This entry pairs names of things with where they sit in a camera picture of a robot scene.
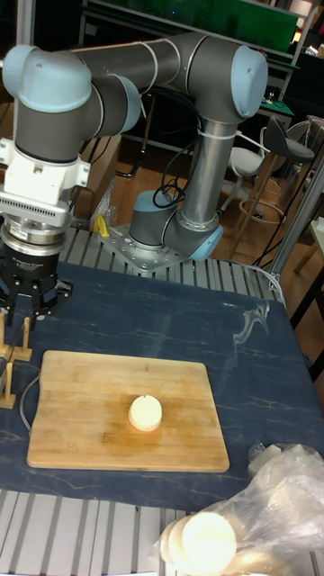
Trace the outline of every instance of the shelf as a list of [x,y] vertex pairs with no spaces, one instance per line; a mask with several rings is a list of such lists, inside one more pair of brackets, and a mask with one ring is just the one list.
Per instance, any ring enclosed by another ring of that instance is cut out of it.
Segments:
[[[105,8],[105,10],[100,10],[99,8],[96,8],[96,6],[102,6]],[[151,14],[138,12],[125,6],[119,6],[111,2],[105,2],[104,0],[90,0],[89,2],[86,2],[86,5],[84,5],[84,9],[88,14],[90,12],[93,12],[94,14],[101,14],[102,16],[107,16],[108,13],[110,12],[112,17],[118,14],[119,20],[122,20],[123,23],[126,23],[127,19],[129,19],[129,17],[131,16],[132,18],[135,19],[135,21],[132,21],[131,24],[132,25],[135,24],[138,27],[140,26],[140,29],[145,32],[157,32],[160,35],[166,35],[166,36],[175,32],[207,33],[209,36],[215,38],[222,38],[226,41],[235,42],[236,44],[248,45],[250,48],[256,50],[262,50],[268,54],[274,54],[277,56],[285,57],[286,59],[289,60],[293,59],[293,56],[291,54],[287,54],[286,52],[265,48],[264,46],[260,46],[258,44],[252,44],[250,42],[246,42],[243,40],[237,40],[235,38],[223,36],[215,32],[202,30],[200,28],[195,28],[194,26],[182,24],[181,22],[175,22],[171,20],[166,20],[164,18],[159,18],[157,16],[152,16]]]

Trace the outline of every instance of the workbench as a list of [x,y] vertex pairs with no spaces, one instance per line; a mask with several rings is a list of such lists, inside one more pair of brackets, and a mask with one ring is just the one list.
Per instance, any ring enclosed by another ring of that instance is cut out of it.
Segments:
[[[58,274],[74,283],[73,297],[31,334],[31,363],[13,369],[17,397],[47,349],[203,362],[230,468],[222,474],[32,469],[16,405],[0,412],[1,488],[199,510],[248,485],[248,449],[256,440],[322,452],[324,418],[280,302],[65,263]],[[21,300],[19,314],[28,303]],[[243,329],[250,335],[235,354],[233,337]],[[37,395],[34,387],[27,397],[29,420]]]

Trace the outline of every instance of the wooden stand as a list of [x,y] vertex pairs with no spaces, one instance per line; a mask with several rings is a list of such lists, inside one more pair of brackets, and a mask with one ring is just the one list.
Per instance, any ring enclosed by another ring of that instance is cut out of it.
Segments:
[[[28,348],[30,333],[30,319],[25,318],[23,321],[22,346],[15,346],[12,354],[12,362],[8,362],[4,374],[4,392],[0,397],[0,408],[12,410],[14,407],[15,394],[11,394],[11,384],[13,378],[14,360],[23,360],[29,362],[32,356],[32,349]],[[7,358],[10,355],[11,348],[5,344],[5,315],[0,313],[0,356]]]

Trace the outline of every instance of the metal base plate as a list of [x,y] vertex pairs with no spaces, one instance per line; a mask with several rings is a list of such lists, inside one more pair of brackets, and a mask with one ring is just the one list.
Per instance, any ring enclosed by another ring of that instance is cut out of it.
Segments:
[[187,258],[166,246],[145,247],[130,236],[130,225],[124,224],[109,228],[109,238],[98,235],[98,245],[103,244],[103,250],[122,258],[135,272],[142,276],[150,275],[157,270],[167,269],[174,264],[185,262]]

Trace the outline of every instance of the metal pole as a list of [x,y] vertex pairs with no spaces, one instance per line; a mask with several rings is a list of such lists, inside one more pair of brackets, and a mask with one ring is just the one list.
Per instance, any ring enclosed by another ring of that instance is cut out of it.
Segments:
[[[305,42],[305,40],[306,40],[306,36],[307,36],[307,34],[308,34],[308,32],[309,32],[309,29],[310,29],[310,27],[311,27],[311,23],[312,23],[312,20],[313,20],[314,15],[315,15],[315,13],[316,13],[316,11],[317,11],[317,8],[318,8],[318,7],[315,6],[312,10],[310,10],[309,16],[308,16],[308,18],[307,18],[307,20],[306,20],[306,22],[305,22],[305,24],[304,24],[304,27],[303,27],[303,29],[302,29],[301,37],[300,37],[299,41],[297,42],[296,51],[295,51],[295,53],[294,53],[294,55],[293,55],[293,59],[292,59],[292,62],[291,62],[292,66],[296,66],[297,60],[298,60],[298,58],[299,58],[299,55],[301,54],[301,50],[302,50],[303,44],[304,44],[304,42]],[[288,85],[289,85],[289,82],[290,82],[290,79],[291,79],[292,75],[293,75],[293,72],[288,72],[288,73],[286,74],[286,78],[285,78],[285,80],[284,80],[284,82],[283,82],[283,88],[282,88],[282,90],[281,90],[281,92],[280,92],[279,100],[283,100],[283,99],[284,99],[284,94],[285,94],[285,91],[286,91],[287,88],[288,88]]]
[[196,144],[195,154],[200,156],[183,207],[184,217],[195,224],[205,224],[215,215],[238,125],[204,120],[202,127],[211,138],[201,136],[202,143]]
[[33,44],[36,0],[18,0],[16,44]]
[[324,190],[324,157],[320,161],[319,167],[311,180],[310,187],[301,201],[301,205],[295,213],[292,223],[288,228],[283,241],[277,250],[274,260],[270,265],[268,272],[271,274],[280,274],[293,250],[295,243],[302,234],[307,220],[313,212],[317,200]]

